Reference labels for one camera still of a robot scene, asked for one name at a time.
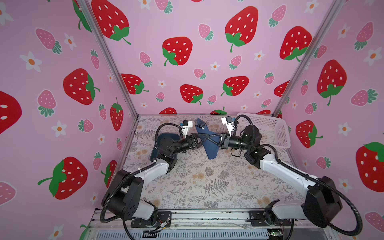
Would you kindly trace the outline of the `blue paper napkin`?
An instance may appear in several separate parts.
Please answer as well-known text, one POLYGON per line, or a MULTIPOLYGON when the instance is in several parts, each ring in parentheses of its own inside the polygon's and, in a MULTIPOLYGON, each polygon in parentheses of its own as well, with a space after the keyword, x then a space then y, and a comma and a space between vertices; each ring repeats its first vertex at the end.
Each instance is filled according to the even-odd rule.
MULTIPOLYGON (((196 127, 198 134, 201 136, 201 141, 206 139, 207 136, 205 136, 205 134, 207 134, 207 135, 214 135, 215 134, 214 132, 209 130, 208 125, 203 120, 201 120, 200 118, 197 118, 195 127, 196 127)), ((220 140, 220 137, 216 136, 216 137, 210 137, 209 140, 205 140, 203 142, 203 146, 205 148, 205 151, 206 151, 206 154, 207 154, 207 157, 209 160, 213 160, 217 157, 218 151, 219 151, 219 146, 217 144, 213 143, 213 141, 218 143, 219 140, 220 140)))

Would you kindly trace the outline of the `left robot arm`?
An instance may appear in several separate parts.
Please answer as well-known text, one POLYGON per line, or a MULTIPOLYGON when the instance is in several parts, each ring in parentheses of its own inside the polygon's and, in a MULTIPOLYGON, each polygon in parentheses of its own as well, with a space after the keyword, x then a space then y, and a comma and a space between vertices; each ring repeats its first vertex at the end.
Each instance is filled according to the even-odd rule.
POLYGON ((151 164, 134 172, 120 170, 102 200, 100 221, 103 224, 121 219, 139 220, 153 226, 158 220, 158 208, 142 201, 143 188, 153 180, 168 174, 176 165, 178 153, 199 148, 205 141, 215 146, 219 134, 192 134, 181 139, 177 134, 164 133, 156 137, 151 164))

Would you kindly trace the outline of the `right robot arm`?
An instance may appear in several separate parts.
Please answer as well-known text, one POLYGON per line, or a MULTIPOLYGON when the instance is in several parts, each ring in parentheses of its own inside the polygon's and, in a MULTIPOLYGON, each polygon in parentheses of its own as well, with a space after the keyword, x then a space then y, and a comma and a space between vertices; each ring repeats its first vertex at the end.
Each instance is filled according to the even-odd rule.
POLYGON ((304 201, 272 201, 265 208, 265 219, 270 225, 284 219, 304 219, 317 227, 332 226, 332 220, 342 210, 345 196, 336 190, 332 179, 318 178, 304 173, 278 158, 277 150, 268 144, 255 145, 261 137, 254 126, 247 126, 241 137, 221 134, 217 144, 222 149, 244 150, 244 157, 253 166, 269 172, 297 190, 304 201))

